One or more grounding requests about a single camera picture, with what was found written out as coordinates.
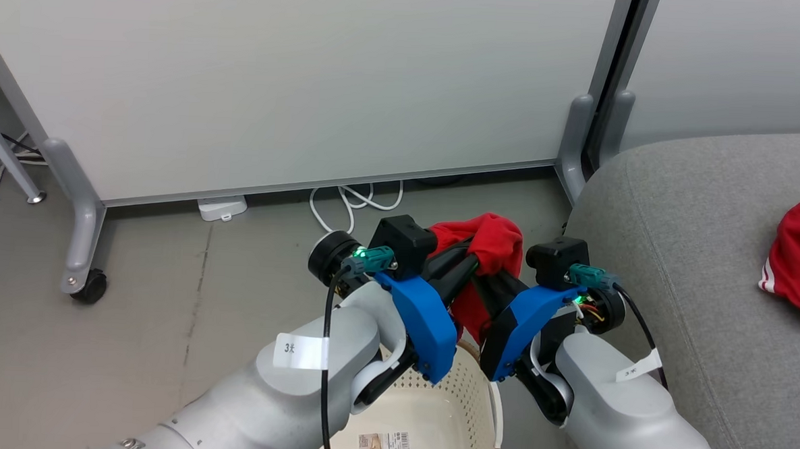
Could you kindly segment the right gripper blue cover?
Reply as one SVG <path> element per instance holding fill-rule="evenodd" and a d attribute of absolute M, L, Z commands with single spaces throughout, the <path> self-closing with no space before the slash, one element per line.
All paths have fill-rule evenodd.
<path fill-rule="evenodd" d="M 581 291 L 529 288 L 508 272 L 474 275 L 472 286 L 488 317 L 494 318 L 480 349 L 484 376 L 492 382 L 517 378 L 525 384 L 547 421 L 564 426 L 573 407 L 573 390 L 560 375 L 542 367 L 534 342 L 541 341 L 542 329 L 557 311 L 572 305 Z"/>

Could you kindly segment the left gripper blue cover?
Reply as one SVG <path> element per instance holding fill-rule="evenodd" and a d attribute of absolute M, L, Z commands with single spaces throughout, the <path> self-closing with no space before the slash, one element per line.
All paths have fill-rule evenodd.
<path fill-rule="evenodd" d="M 370 362 L 354 377 L 352 413 L 363 413 L 410 370 L 431 384 L 451 370 L 458 337 L 444 305 L 453 303 L 478 270 L 478 256 L 467 254 L 471 243 L 461 240 L 427 259 L 426 281 L 435 280 L 435 290 L 419 276 L 396 280 L 379 272 L 354 293 L 360 308 L 374 316 L 389 356 Z"/>

